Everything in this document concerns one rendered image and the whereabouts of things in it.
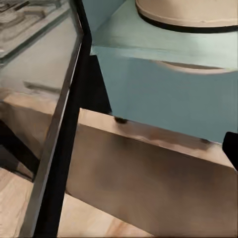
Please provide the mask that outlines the microwave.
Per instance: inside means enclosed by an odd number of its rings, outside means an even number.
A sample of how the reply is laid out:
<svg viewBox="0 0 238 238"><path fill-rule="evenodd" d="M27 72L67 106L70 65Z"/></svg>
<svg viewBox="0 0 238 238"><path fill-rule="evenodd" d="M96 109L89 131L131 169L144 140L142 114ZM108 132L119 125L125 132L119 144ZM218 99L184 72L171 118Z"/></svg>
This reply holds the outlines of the microwave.
<svg viewBox="0 0 238 238"><path fill-rule="evenodd" d="M0 0L0 238L57 238L92 46L238 60L238 0Z"/></svg>

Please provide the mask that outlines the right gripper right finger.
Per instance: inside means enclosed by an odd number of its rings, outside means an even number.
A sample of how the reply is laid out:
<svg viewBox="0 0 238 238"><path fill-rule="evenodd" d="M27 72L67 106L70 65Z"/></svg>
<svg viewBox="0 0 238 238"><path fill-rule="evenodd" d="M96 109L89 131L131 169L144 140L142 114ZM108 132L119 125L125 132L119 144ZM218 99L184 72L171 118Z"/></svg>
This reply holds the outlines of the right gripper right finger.
<svg viewBox="0 0 238 238"><path fill-rule="evenodd" d="M238 134L227 132L224 137L222 150L238 172Z"/></svg>

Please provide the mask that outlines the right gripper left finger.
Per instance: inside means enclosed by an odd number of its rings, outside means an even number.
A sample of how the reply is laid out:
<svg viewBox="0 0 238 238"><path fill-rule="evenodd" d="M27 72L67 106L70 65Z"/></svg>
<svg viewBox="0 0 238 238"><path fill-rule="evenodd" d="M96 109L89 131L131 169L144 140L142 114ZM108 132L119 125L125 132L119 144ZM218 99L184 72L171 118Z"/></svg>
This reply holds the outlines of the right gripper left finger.
<svg viewBox="0 0 238 238"><path fill-rule="evenodd" d="M26 150L21 132L0 137L0 191Z"/></svg>

